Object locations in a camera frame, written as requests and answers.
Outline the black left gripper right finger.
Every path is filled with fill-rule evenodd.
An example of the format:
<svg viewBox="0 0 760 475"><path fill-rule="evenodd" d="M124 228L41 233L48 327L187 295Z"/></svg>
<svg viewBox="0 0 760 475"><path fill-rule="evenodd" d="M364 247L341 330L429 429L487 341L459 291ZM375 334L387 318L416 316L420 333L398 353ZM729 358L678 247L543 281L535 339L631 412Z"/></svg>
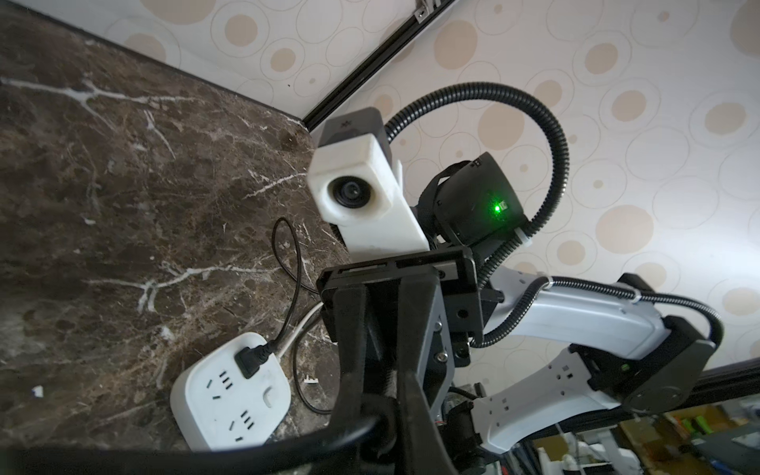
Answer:
<svg viewBox="0 0 760 475"><path fill-rule="evenodd" d="M439 273L426 269L401 279L397 324L397 399L403 474L454 474L435 411L425 392L431 347L438 340L450 346Z"/></svg>

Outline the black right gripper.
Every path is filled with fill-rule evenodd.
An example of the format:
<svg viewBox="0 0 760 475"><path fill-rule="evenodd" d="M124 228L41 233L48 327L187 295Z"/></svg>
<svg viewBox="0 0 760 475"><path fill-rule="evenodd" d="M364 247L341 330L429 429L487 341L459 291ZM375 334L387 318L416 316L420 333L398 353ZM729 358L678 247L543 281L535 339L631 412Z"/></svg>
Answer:
<svg viewBox="0 0 760 475"><path fill-rule="evenodd" d="M397 324L399 288L402 278L426 269L439 273L450 346L438 340L431 347L425 392L437 415L451 386L456 368L468 364L469 338L483 335L481 295L475 262L467 247L449 247L426 253L346 264L325 269L317 281L324 305L323 317L329 335L336 342L334 293L342 287L364 285L368 292L366 316L366 362L364 394L383 395L389 379L397 375Z"/></svg>

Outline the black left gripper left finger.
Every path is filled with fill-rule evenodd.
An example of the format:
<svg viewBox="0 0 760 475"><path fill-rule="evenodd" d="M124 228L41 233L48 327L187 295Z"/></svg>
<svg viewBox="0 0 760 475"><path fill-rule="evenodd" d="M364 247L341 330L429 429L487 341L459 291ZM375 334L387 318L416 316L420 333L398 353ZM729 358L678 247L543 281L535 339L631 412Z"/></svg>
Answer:
<svg viewBox="0 0 760 475"><path fill-rule="evenodd" d="M362 414L367 348L368 292L364 285L342 287L334 293L334 329L340 355L340 392L330 427L347 425Z"/></svg>

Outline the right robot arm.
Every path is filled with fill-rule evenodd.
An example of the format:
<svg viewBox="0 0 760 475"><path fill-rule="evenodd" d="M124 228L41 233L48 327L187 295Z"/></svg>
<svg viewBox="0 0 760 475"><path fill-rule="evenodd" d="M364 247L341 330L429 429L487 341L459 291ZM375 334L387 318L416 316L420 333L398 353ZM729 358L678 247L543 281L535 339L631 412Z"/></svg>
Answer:
<svg viewBox="0 0 760 475"><path fill-rule="evenodd" d="M546 198L532 216L489 154L443 170L415 206L391 142L423 116L492 101L530 117L551 152ZM569 175L560 122L536 97L494 82L433 91L384 119L373 107L324 126L307 183L350 264L317 288L340 352L340 391L315 474L481 471L524 437L577 415L621 408L661 414L688 398L724 338L718 313L661 294L640 277L616 283L504 267L555 213ZM473 348L510 334L564 342L556 359L493 396L445 411Z"/></svg>

